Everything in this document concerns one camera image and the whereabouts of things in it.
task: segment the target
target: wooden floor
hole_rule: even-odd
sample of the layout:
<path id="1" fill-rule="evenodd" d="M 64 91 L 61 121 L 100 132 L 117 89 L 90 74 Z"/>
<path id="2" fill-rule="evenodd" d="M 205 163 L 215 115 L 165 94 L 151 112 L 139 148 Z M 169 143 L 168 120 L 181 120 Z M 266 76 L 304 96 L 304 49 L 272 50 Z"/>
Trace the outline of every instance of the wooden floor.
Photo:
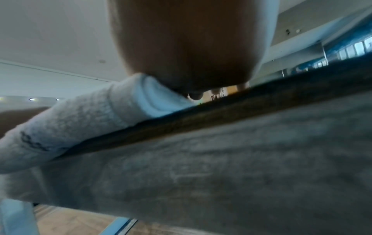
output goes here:
<path id="1" fill-rule="evenodd" d="M 35 207 L 40 235 L 99 235 L 116 217 L 53 206 Z M 213 235 L 138 221 L 127 235 Z"/>

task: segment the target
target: white towel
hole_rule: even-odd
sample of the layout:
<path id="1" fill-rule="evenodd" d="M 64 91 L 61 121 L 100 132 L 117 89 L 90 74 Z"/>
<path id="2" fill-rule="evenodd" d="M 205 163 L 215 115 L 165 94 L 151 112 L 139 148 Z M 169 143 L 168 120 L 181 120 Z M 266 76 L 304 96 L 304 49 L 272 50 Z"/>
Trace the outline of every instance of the white towel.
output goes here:
<path id="1" fill-rule="evenodd" d="M 0 173 L 37 166 L 87 139 L 193 106 L 146 74 L 64 100 L 0 139 Z"/>

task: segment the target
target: rolled white towel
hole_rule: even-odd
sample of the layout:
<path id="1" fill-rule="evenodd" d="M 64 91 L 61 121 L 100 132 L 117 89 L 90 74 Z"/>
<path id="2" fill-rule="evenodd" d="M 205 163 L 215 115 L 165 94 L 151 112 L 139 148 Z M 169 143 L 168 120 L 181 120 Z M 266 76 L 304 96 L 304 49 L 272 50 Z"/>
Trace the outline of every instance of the rolled white towel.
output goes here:
<path id="1" fill-rule="evenodd" d="M 0 139 L 0 173 L 37 166 L 87 139 L 193 106 L 146 74 L 64 100 Z"/>

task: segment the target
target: white ceiling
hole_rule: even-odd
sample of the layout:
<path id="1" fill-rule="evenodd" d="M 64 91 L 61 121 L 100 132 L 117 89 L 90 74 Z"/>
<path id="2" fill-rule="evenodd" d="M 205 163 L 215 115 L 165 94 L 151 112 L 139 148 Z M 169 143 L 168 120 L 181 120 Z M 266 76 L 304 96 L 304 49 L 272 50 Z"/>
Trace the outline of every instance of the white ceiling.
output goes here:
<path id="1" fill-rule="evenodd" d="M 305 0 L 282 0 L 283 12 Z M 0 3 L 0 59 L 101 79 L 126 75 L 110 37 L 104 0 Z M 275 45 L 265 61 L 314 44 L 337 22 Z"/>

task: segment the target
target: dark wood edge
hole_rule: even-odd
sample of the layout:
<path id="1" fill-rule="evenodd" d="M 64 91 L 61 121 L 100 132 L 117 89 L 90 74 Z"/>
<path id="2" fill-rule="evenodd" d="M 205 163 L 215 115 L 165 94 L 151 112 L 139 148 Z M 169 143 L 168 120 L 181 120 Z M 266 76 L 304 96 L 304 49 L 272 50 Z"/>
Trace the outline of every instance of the dark wood edge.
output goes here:
<path id="1" fill-rule="evenodd" d="M 61 158 L 229 124 L 369 90 L 372 90 L 372 54 L 266 83 L 126 130 L 90 139 L 73 147 Z"/>

